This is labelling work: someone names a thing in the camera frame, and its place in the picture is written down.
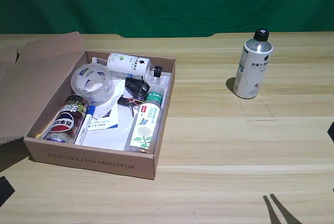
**open cardboard box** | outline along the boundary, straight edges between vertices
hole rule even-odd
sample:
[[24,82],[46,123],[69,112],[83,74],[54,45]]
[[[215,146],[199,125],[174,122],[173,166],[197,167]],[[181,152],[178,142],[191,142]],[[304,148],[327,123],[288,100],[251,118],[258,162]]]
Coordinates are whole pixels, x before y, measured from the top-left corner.
[[175,59],[137,55],[150,58],[164,72],[171,73],[171,83],[165,96],[158,140],[148,154],[117,151],[36,139],[73,94],[72,74],[92,57],[108,59],[110,52],[86,51],[78,32],[32,41],[25,45],[17,62],[16,51],[7,49],[0,54],[5,65],[0,76],[0,144],[24,138],[37,162],[65,167],[154,179],[162,144],[162,136],[175,78]]

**blue marker cap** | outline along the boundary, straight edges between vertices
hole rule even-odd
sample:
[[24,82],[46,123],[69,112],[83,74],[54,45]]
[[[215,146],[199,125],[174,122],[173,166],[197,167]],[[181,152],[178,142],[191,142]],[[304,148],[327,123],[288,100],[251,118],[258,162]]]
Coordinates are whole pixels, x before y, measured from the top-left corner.
[[94,112],[95,112],[95,106],[90,105],[88,110],[87,110],[87,114],[94,115]]

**marker pen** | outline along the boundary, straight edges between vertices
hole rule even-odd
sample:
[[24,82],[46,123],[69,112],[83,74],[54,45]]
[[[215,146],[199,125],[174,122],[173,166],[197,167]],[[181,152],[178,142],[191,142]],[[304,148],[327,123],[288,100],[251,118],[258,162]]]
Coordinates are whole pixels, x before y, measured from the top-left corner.
[[95,112],[95,106],[94,105],[90,105],[88,110],[87,110],[87,114],[86,117],[81,125],[80,131],[78,133],[78,136],[74,142],[75,145],[82,145],[82,142],[84,142],[84,138],[87,134],[87,130],[89,127],[89,123],[92,120],[93,114]]

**white bottle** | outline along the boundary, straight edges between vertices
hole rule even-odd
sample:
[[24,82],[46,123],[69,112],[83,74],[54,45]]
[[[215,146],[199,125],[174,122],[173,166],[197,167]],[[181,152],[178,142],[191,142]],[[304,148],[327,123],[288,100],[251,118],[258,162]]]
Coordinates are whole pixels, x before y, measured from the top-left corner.
[[153,65],[148,58],[142,58],[121,53],[109,55],[107,68],[110,71],[126,74],[126,78],[142,79],[147,81]]
[[234,93],[243,99],[256,97],[267,69],[272,45],[269,31],[257,29],[253,39],[245,42],[234,82]]
[[161,69],[156,69],[154,76],[148,80],[150,89],[134,118],[124,151],[146,153],[150,146],[156,144],[164,95],[164,89],[160,86]]

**green cloth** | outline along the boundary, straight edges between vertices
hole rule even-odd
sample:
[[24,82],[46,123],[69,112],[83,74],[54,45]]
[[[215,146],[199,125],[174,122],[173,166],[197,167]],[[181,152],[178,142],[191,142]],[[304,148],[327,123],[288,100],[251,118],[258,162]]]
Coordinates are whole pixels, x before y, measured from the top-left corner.
[[204,37],[218,32],[334,31],[333,0],[0,0],[0,33]]

